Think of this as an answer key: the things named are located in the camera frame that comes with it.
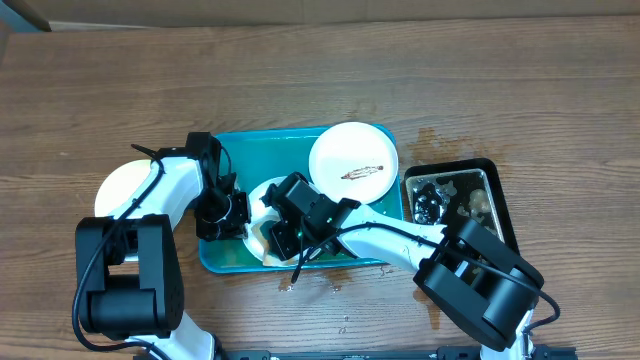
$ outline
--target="wood grain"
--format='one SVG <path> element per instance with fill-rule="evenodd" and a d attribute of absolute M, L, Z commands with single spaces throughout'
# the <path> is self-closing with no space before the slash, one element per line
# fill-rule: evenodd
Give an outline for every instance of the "wood grain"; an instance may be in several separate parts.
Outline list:
<path fill-rule="evenodd" d="M 401 171 L 485 156 L 561 319 L 535 341 L 640 351 L 640 18 L 11 35 L 0 71 L 0 354 L 103 358 L 70 327 L 74 229 L 132 142 L 380 123 Z M 394 267 L 219 276 L 187 216 L 187 309 L 228 349 L 473 344 Z M 538 316 L 549 309 L 539 306 Z M 113 358 L 124 358 L 113 355 Z"/>
<path fill-rule="evenodd" d="M 0 66 L 2 66 L 2 59 L 4 58 L 4 50 L 7 47 L 9 41 L 9 33 L 11 29 L 9 25 L 0 19 Z"/>

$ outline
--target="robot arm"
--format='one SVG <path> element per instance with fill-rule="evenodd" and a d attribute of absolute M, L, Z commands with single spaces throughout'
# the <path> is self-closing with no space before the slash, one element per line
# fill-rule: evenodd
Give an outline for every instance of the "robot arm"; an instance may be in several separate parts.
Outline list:
<path fill-rule="evenodd" d="M 220 154 L 220 143 L 209 133 L 191 133 L 185 147 L 153 153 L 156 162 L 147 179 L 109 217 L 85 218 L 78 224 L 78 282 L 83 275 L 87 281 L 78 288 L 76 324 L 79 321 L 87 332 L 112 340 L 153 344 L 169 359 L 226 359 L 219 342 L 184 313 L 172 233 L 185 210 L 193 208 L 199 238 L 212 241 L 244 234 L 250 218 L 247 196 L 235 191 L 235 174 L 218 174 Z M 160 181 L 148 192 L 160 171 L 164 171 Z M 145 191 L 146 200 L 131 211 L 131 204 Z M 269 239 L 281 259 L 307 250 L 302 264 L 319 252 L 344 251 L 399 266 L 414 272 L 414 282 L 456 325 L 483 344 L 483 359 L 524 359 L 531 353 L 523 336 L 537 301 L 530 289 L 539 290 L 544 280 L 474 221 L 446 228 L 418 225 L 380 215 L 353 200 L 336 204 L 298 173 L 271 185 L 262 200 L 281 218 L 271 227 Z M 354 227 L 359 230 L 345 231 Z M 113 235 L 99 248 L 105 233 Z M 309 249 L 300 248 L 301 238 Z M 97 261 L 89 267 L 97 250 Z M 468 260 L 452 254 L 464 254 Z M 139 274 L 110 275 L 108 266 L 125 259 L 137 259 Z M 483 267 L 494 271 L 482 271 Z M 496 272 L 516 282 L 495 276 Z"/>
<path fill-rule="evenodd" d="M 87 332 L 112 340 L 152 343 L 171 359 L 214 358 L 214 337 L 184 313 L 173 229 L 184 212 L 194 208 L 199 238 L 212 241 L 243 234 L 250 216 L 247 197 L 235 191 L 235 174 L 219 176 L 221 149 L 211 134 L 190 133 L 185 147 L 152 152 L 156 161 L 130 199 L 107 217 L 80 221 L 76 229 L 79 319 L 73 319 L 74 325 L 80 321 Z M 131 208 L 141 196 L 146 196 L 144 201 Z M 112 235 L 100 249 L 104 234 Z M 109 274 L 109 265 L 125 261 L 138 261 L 139 273 Z M 80 287 L 85 272 L 86 282 Z"/>

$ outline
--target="teal tray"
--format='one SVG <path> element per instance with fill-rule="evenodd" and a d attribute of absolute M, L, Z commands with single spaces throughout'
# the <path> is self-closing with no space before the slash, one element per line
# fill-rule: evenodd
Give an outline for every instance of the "teal tray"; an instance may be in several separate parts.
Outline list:
<path fill-rule="evenodd" d="M 395 144 L 389 130 L 376 125 Z M 294 171 L 302 173 L 307 179 L 309 175 L 309 152 L 318 136 L 328 127 L 297 128 L 247 131 L 217 134 L 216 138 L 227 149 L 231 156 L 232 171 L 238 174 L 238 185 L 241 191 L 250 193 L 264 181 L 278 176 L 287 176 Z M 220 169 L 226 171 L 227 159 L 221 156 Z M 402 195 L 400 179 L 396 178 L 391 190 L 371 207 L 382 214 L 396 219 L 403 219 Z M 219 274 L 281 271 L 290 267 L 267 267 L 256 259 L 244 246 L 242 240 L 217 240 L 206 242 L 200 240 L 200 261 L 209 271 Z M 337 256 L 323 255 L 305 269 L 336 268 L 344 266 L 381 264 L 374 259 L 352 259 L 344 254 Z"/>

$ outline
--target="small white dish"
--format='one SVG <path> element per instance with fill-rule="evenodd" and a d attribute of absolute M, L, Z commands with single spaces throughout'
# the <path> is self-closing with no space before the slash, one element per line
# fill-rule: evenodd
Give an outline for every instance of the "small white dish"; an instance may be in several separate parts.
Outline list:
<path fill-rule="evenodd" d="M 115 169 L 100 185 L 95 201 L 95 216 L 107 216 L 129 200 L 151 172 L 151 160 L 135 160 Z"/>
<path fill-rule="evenodd" d="M 309 154 L 309 173 L 320 193 L 370 204 L 391 189 L 398 176 L 398 152 L 391 139 L 369 124 L 348 122 L 318 137 Z"/>

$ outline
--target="black cable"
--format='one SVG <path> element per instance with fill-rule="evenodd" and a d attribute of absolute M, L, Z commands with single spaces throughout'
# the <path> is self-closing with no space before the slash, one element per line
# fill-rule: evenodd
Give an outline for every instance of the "black cable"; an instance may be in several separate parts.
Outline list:
<path fill-rule="evenodd" d="M 224 151 L 224 154 L 227 156 L 227 162 L 229 163 L 229 166 L 227 169 L 227 175 L 229 175 L 231 174 L 231 156 L 229 156 L 229 152 L 224 146 L 220 145 L 220 148 L 222 149 L 222 151 Z"/>
<path fill-rule="evenodd" d="M 313 244 L 318 243 L 318 239 L 316 239 L 315 236 L 313 236 L 313 234 L 311 233 L 311 231 L 309 231 L 309 228 L 307 228 L 307 223 L 304 222 L 304 216 L 302 217 L 302 219 L 300 220 L 300 228 L 302 229 L 302 238 L 304 238 L 305 236 L 309 238 L 309 240 L 311 240 L 311 242 Z M 300 252 L 302 253 L 303 249 L 302 249 L 302 241 L 300 241 Z M 313 256 L 313 254 L 309 255 L 309 260 L 315 260 L 317 259 L 322 253 L 324 252 L 324 249 L 322 249 L 321 252 L 318 253 L 318 256 L 314 257 L 313 259 L 311 259 L 311 257 Z"/>
<path fill-rule="evenodd" d="M 298 255 L 298 262 L 300 262 L 302 260 L 302 257 L 304 257 L 304 235 L 305 235 L 304 215 L 300 219 L 300 226 L 302 227 L 302 234 L 298 234 L 298 237 L 300 238 L 300 254 Z"/>
<path fill-rule="evenodd" d="M 142 153 L 144 153 L 144 154 L 146 154 L 146 155 L 148 155 L 154 161 L 156 161 L 158 163 L 158 174 L 153 179 L 151 184 L 149 184 L 149 186 L 146 189 L 144 189 L 142 194 L 140 194 L 140 196 L 137 199 L 133 200 L 133 202 L 131 203 L 131 206 L 129 206 L 122 213 L 122 215 L 120 215 L 118 217 L 118 219 L 113 223 L 113 225 L 109 228 L 109 230 L 107 230 L 107 232 L 102 237 L 102 241 L 98 244 L 98 246 L 96 247 L 96 251 L 93 253 L 93 256 L 89 260 L 89 264 L 87 265 L 87 268 L 84 270 L 84 274 L 82 275 L 82 278 L 80 279 L 80 282 L 78 283 L 78 288 L 76 289 L 76 294 L 73 297 L 73 310 L 71 312 L 71 321 L 72 321 L 72 324 L 73 324 L 73 332 L 76 335 L 76 338 L 78 338 L 78 341 L 82 345 L 84 345 L 84 347 L 86 347 L 87 349 L 92 350 L 92 351 L 107 352 L 107 351 L 115 351 L 115 350 L 126 349 L 126 348 L 130 348 L 130 347 L 143 347 L 143 348 L 146 348 L 148 351 L 154 352 L 162 360 L 170 360 L 169 357 L 164 352 L 162 352 L 162 350 L 160 350 L 157 346 L 155 346 L 152 343 L 148 343 L 146 341 L 141 341 L 141 340 L 136 340 L 136 341 L 124 342 L 124 343 L 112 344 L 112 345 L 96 345 L 96 344 L 91 343 L 84 336 L 84 334 L 82 333 L 82 329 L 80 329 L 80 323 L 79 323 L 79 320 L 80 320 L 79 319 L 80 294 L 84 290 L 84 287 L 85 287 L 85 285 L 87 283 L 87 279 L 89 278 L 89 274 L 91 273 L 91 270 L 93 269 L 93 266 L 95 265 L 95 262 L 96 262 L 98 256 L 100 255 L 100 253 L 104 249 L 105 245 L 107 244 L 107 242 L 109 241 L 111 236 L 113 234 L 117 234 L 116 231 L 118 231 L 120 229 L 120 227 L 121 227 L 122 223 L 124 222 L 124 220 L 127 217 L 129 217 L 129 215 L 131 215 L 131 213 L 133 213 L 133 211 L 135 209 L 140 207 L 140 204 L 142 203 L 142 201 L 144 201 L 144 199 L 149 195 L 149 193 L 151 193 L 151 191 L 156 187 L 156 185 L 158 185 L 158 183 L 160 182 L 160 179 L 162 178 L 162 175 L 164 175 L 164 165 L 162 164 L 162 161 L 160 161 L 159 159 L 156 158 L 156 154 L 155 154 L 155 152 L 153 150 L 149 150 L 147 148 L 144 148 L 142 146 L 135 145 L 135 144 L 131 144 L 131 147 L 136 149 L 136 150 L 138 150 L 138 151 L 140 151 L 140 152 L 142 152 Z"/>
<path fill-rule="evenodd" d="M 359 229 L 371 229 L 371 228 L 380 228 L 380 229 L 385 229 L 391 232 L 394 232 L 398 235 L 404 236 L 408 239 L 414 240 L 420 244 L 423 245 L 427 245 L 427 246 L 431 246 L 433 248 L 435 248 L 436 250 L 439 250 L 443 253 L 446 253 L 448 255 L 457 257 L 459 260 L 462 261 L 466 261 L 471 265 L 477 266 L 487 272 L 490 272 L 494 275 L 500 276 L 506 280 L 512 281 L 522 287 L 524 287 L 525 289 L 533 292 L 534 294 L 536 294 L 536 296 L 539 296 L 541 298 L 543 298 L 546 302 L 549 303 L 549 305 L 551 305 L 551 307 L 553 308 L 553 315 L 542 319 L 542 320 L 538 320 L 534 323 L 529 324 L 527 327 L 525 327 L 522 330 L 522 333 L 525 335 L 528 335 L 531 330 L 537 328 L 538 326 L 542 326 L 542 325 L 546 325 L 549 323 L 552 323 L 554 321 L 556 321 L 559 317 L 560 317 L 560 306 L 558 305 L 558 303 L 553 300 L 553 298 L 551 296 L 549 296 L 547 293 L 545 293 L 544 291 L 538 289 L 535 286 L 532 286 L 512 275 L 509 275 L 505 272 L 502 272 L 494 267 L 491 267 L 487 264 L 484 264 L 478 260 L 472 259 L 470 257 L 468 257 L 467 255 L 462 254 L 459 251 L 456 251 L 452 248 L 448 248 L 446 246 L 442 246 L 438 243 L 435 243 L 433 241 L 429 241 L 427 239 L 424 239 L 418 235 L 414 235 L 411 234 L 407 231 L 404 231 L 402 229 L 398 229 L 395 228 L 391 225 L 387 225 L 387 224 L 381 224 L 381 223 L 364 223 L 364 224 L 358 224 L 358 225 L 354 225 L 354 226 L 350 226 L 344 229 L 340 229 L 338 230 L 336 233 L 334 233 L 333 235 L 327 237 L 326 239 L 322 240 L 319 244 L 311 247 L 309 250 L 307 250 L 307 254 L 300 259 L 300 261 L 298 261 L 298 265 L 296 266 L 296 269 L 293 271 L 293 275 L 291 276 L 291 283 L 295 284 L 295 282 L 298 280 L 298 276 L 300 275 L 300 271 L 302 270 L 302 265 L 307 262 L 309 260 L 310 254 L 313 253 L 316 249 L 318 248 L 322 248 L 324 245 L 326 245 L 327 243 L 329 243 L 330 241 L 333 241 L 334 239 L 337 239 L 338 236 L 343 235 L 345 233 L 354 231 L 354 230 L 359 230 Z"/>

